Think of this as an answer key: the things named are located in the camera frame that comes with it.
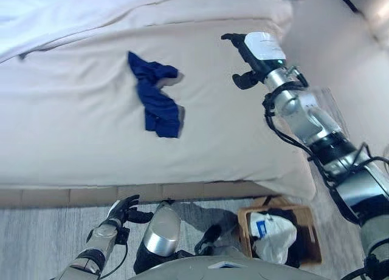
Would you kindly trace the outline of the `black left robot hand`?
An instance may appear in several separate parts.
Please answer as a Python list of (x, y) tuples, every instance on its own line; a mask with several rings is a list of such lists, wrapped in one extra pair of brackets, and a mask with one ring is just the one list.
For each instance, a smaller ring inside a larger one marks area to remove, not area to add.
[(154, 213), (143, 212), (137, 209), (140, 195), (126, 197), (125, 199), (116, 201), (109, 210), (107, 219), (117, 220), (123, 226), (126, 222), (135, 224), (146, 224), (153, 218)]

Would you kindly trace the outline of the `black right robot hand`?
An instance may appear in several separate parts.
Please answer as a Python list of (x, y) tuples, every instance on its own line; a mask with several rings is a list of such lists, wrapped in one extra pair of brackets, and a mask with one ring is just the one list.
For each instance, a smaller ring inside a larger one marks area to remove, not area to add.
[(278, 40), (267, 32), (226, 33), (222, 40), (229, 40), (238, 50), (250, 71), (232, 75), (233, 82), (241, 90), (250, 89), (276, 69), (286, 69), (286, 55)]

